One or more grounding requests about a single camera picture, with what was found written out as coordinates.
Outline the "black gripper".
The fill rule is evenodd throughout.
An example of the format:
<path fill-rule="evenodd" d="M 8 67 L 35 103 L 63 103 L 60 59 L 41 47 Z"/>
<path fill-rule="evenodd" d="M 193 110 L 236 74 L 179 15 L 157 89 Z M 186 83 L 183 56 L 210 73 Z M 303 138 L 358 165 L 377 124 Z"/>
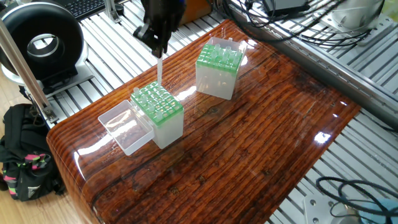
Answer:
<path fill-rule="evenodd" d="M 167 52 L 172 32 L 175 32 L 186 10 L 186 0 L 142 0 L 144 7 L 144 23 L 134 31 L 134 37 L 151 49 L 152 55 L 160 58 Z"/>

